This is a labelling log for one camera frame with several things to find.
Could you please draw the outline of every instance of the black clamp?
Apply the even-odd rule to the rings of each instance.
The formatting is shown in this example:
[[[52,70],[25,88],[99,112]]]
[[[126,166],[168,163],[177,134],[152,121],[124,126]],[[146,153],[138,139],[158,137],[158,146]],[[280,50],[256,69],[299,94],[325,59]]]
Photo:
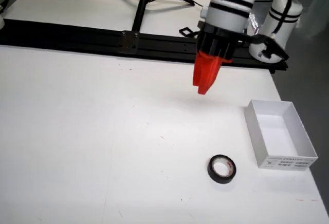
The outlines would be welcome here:
[[[186,38],[193,38],[199,34],[199,31],[192,31],[189,27],[185,27],[179,30],[179,33],[185,36]]]

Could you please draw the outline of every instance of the robotic arm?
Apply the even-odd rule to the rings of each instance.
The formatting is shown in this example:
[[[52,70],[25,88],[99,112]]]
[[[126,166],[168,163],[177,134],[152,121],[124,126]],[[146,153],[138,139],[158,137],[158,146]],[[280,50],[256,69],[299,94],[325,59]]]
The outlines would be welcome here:
[[[257,60],[276,63],[287,60],[286,42],[301,15],[296,0],[273,0],[258,34],[248,36],[243,30],[255,0],[211,0],[202,11],[205,22],[198,35],[193,85],[205,94],[214,83],[222,62],[230,62],[238,42],[249,42],[249,52]]]

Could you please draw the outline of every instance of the black electrical tape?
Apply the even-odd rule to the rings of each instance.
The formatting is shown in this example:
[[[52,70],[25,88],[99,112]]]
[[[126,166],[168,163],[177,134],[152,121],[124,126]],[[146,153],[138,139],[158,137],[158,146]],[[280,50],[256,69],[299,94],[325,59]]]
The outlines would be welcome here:
[[[223,161],[223,164],[226,164],[227,167],[229,168],[230,173],[228,175],[220,175],[218,174],[215,169],[214,169],[214,163],[216,160],[221,160]],[[235,163],[227,156],[223,155],[216,155],[213,156],[208,164],[208,174],[212,180],[214,180],[217,183],[220,184],[227,184],[232,181],[232,179],[235,177],[236,174],[236,166]]]

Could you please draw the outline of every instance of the black cable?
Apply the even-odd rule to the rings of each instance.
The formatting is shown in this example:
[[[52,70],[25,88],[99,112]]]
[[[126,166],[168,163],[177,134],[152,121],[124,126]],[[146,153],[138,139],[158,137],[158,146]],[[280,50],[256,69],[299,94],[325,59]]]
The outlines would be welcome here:
[[[287,1],[287,4],[286,4],[286,6],[285,6],[285,8],[283,10],[282,16],[281,16],[281,18],[279,20],[279,23],[276,26],[276,28],[274,29],[274,31],[272,32],[273,34],[278,33],[279,30],[281,29],[281,26],[283,25],[284,20],[286,19],[287,15],[288,15],[288,12],[289,12],[289,10],[291,8],[292,3],[293,3],[293,0],[288,0]]]

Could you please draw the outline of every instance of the open box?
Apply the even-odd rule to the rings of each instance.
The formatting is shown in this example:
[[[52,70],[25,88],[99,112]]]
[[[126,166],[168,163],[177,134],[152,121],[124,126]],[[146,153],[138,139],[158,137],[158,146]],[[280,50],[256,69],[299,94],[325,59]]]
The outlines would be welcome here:
[[[318,159],[292,102],[251,100],[245,118],[259,168],[304,171]]]

